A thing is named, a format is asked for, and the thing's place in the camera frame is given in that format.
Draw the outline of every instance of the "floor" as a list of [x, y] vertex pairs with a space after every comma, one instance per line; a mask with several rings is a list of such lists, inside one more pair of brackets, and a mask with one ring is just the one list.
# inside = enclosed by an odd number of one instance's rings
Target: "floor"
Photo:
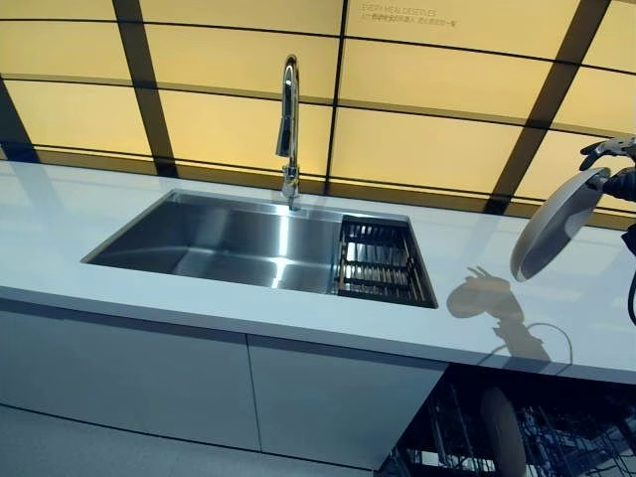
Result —
[[195, 444], [0, 405], [2, 477], [371, 477], [372, 473]]

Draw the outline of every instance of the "yellow backlit panel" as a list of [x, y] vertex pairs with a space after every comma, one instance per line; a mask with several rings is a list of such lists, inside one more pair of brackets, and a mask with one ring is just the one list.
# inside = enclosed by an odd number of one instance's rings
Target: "yellow backlit panel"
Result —
[[[578, 151], [602, 140], [602, 137], [548, 131], [515, 195], [547, 199], [563, 182], [578, 174], [578, 166], [584, 158]], [[594, 167], [609, 167], [613, 174], [624, 167], [633, 166], [634, 162], [624, 156], [603, 156], [594, 164]], [[598, 205], [612, 209], [634, 209], [632, 203], [607, 195], [601, 198]]]
[[156, 173], [152, 157], [114, 153], [108, 153], [105, 156], [103, 152], [76, 151], [63, 147], [36, 147], [36, 150], [38, 151], [40, 162], [43, 164], [136, 172], [139, 174]]
[[337, 177], [490, 193], [521, 128], [340, 108]]
[[114, 20], [110, 0], [0, 0], [0, 18]]
[[347, 35], [554, 58], [577, 0], [351, 0]]
[[627, 205], [627, 207], [629, 207], [630, 204], [628, 204], [626, 201], [623, 201], [623, 211], [621, 212], [617, 212], [617, 211], [606, 211], [604, 209], [599, 209], [597, 212], [599, 212], [600, 214], [607, 214], [609, 216], [618, 216], [618, 217], [634, 217], [634, 214], [636, 214], [636, 211], [632, 208], [631, 210], [626, 210], [625, 209], [625, 205]]
[[636, 77], [580, 68], [554, 123], [633, 134]]
[[282, 69], [293, 53], [300, 92], [333, 97], [338, 40], [196, 27], [146, 27], [159, 82], [280, 93]]
[[5, 80], [35, 144], [150, 154], [134, 89]]
[[636, 4], [614, 0], [583, 60], [587, 65], [636, 72]]
[[427, 193], [427, 194], [435, 194], [439, 196], [459, 196], [463, 198], [469, 199], [487, 199], [487, 193], [472, 193], [465, 191], [455, 191], [455, 190], [440, 190], [435, 189], [435, 186], [422, 187], [422, 186], [409, 186], [404, 184], [382, 184], [381, 186], [377, 186], [374, 183], [370, 183], [369, 180], [347, 180], [347, 179], [332, 179], [329, 181], [330, 184], [346, 184], [353, 186], [370, 186], [370, 187], [380, 187], [384, 190], [395, 190], [395, 191], [410, 191], [416, 193]]
[[525, 117], [548, 62], [348, 40], [342, 99]]
[[[160, 91], [172, 150], [179, 159], [278, 170], [274, 154], [280, 102]], [[324, 174], [331, 108], [300, 105], [298, 163], [304, 173]]]
[[[278, 191], [280, 191], [282, 184], [282, 175], [278, 171], [253, 171], [237, 166], [218, 166], [179, 160], [175, 161], [175, 164], [177, 174], [181, 179], [236, 184]], [[300, 190], [303, 194], [322, 194], [325, 190], [324, 179], [307, 177], [301, 173]]]
[[343, 0], [141, 0], [149, 22], [338, 35]]
[[0, 72], [130, 79], [116, 24], [2, 22]]

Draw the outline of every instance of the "countertop edge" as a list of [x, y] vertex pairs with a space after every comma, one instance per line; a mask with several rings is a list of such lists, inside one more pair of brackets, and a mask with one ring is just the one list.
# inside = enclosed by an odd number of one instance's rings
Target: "countertop edge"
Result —
[[[91, 319], [82, 318], [84, 321], [98, 322], [106, 325], [108, 324], [107, 321], [103, 321], [101, 318], [111, 316], [139, 320], [140, 322], [200, 328], [217, 332], [244, 333], [339, 346], [444, 363], [484, 366], [495, 369], [507, 369], [510, 371], [532, 372], [544, 375], [636, 385], [636, 371], [594, 368], [555, 361], [541, 362], [518, 357], [399, 342], [326, 330], [110, 303], [0, 286], [0, 310], [29, 314], [30, 311], [33, 311], [34, 306], [40, 307], [40, 314], [43, 314], [42, 312], [46, 310], [46, 308], [51, 310], [65, 310], [71, 313], [78, 312], [91, 315]], [[79, 318], [77, 316], [71, 316], [70, 319]]]

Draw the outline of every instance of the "pull-down faucet head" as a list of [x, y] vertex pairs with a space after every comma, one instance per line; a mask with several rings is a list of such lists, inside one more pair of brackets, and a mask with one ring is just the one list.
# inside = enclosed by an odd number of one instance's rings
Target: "pull-down faucet head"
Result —
[[289, 55], [282, 73], [282, 116], [276, 142], [276, 154], [289, 157], [282, 168], [282, 194], [289, 209], [298, 196], [298, 89], [298, 63], [295, 56]]

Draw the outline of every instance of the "kitchen sink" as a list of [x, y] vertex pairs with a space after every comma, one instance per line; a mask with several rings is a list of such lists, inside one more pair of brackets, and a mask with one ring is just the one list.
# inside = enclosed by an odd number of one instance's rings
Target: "kitchen sink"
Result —
[[[350, 245], [343, 249], [343, 220], [346, 218], [358, 223], [369, 220], [375, 224], [377, 221], [408, 224], [405, 217], [308, 207], [290, 211], [286, 204], [174, 190], [82, 261], [316, 293], [338, 293], [339, 289], [355, 292], [354, 288], [361, 287], [361, 291], [369, 294], [373, 286], [367, 285], [363, 290], [362, 281], [354, 280], [358, 276], [356, 273], [363, 273], [362, 269], [345, 265], [345, 255], [352, 254]], [[359, 232], [376, 231], [377, 236], [380, 233], [378, 227], [353, 227]], [[406, 270], [407, 257], [386, 246], [378, 248], [377, 256], [383, 250], [386, 257], [392, 257], [395, 266], [403, 265]], [[358, 256], [358, 249], [353, 253]], [[415, 254], [413, 262], [417, 258], [421, 263], [416, 247]], [[369, 264], [369, 258], [361, 263]], [[346, 266], [349, 266], [348, 276], [345, 276]], [[360, 276], [378, 278], [379, 270], [375, 267], [368, 272], [371, 275]], [[419, 281], [425, 281], [423, 284], [426, 285], [423, 265], [421, 271], [423, 275]], [[397, 274], [391, 276], [398, 280]], [[355, 283], [345, 285], [345, 281], [350, 280]], [[401, 298], [406, 298], [409, 294], [406, 285], [401, 288]], [[394, 295], [394, 298], [400, 298], [399, 291]]]

